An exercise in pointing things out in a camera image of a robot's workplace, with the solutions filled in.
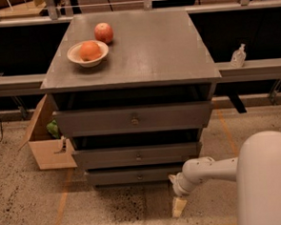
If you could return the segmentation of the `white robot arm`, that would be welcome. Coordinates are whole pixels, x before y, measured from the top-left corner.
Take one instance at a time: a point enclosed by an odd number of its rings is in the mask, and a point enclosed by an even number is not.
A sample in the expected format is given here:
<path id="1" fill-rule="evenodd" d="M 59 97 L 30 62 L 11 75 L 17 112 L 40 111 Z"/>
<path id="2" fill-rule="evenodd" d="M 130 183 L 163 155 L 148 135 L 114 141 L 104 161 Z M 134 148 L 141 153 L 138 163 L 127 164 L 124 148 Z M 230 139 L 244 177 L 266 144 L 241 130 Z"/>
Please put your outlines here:
<path id="1" fill-rule="evenodd" d="M 180 173 L 170 176 L 175 192 L 172 215 L 180 216 L 186 196 L 211 179 L 236 183 L 237 225 L 281 225 L 281 132 L 248 137 L 234 158 L 186 161 Z"/>

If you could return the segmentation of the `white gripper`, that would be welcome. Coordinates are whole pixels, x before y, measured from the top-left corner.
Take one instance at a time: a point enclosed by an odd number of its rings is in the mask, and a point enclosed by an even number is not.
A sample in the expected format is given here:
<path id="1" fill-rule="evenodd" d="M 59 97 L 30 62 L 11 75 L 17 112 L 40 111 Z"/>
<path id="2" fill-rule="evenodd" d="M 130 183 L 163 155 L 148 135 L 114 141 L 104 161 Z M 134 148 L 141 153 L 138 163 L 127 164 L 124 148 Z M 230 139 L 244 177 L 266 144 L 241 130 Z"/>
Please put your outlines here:
<path id="1" fill-rule="evenodd" d="M 172 184 L 172 189 L 175 194 L 179 196 L 172 200 L 172 216 L 179 217 L 187 206 L 187 199 L 182 196 L 191 194 L 193 190 L 192 183 L 182 173 L 170 174 L 169 179 Z"/>

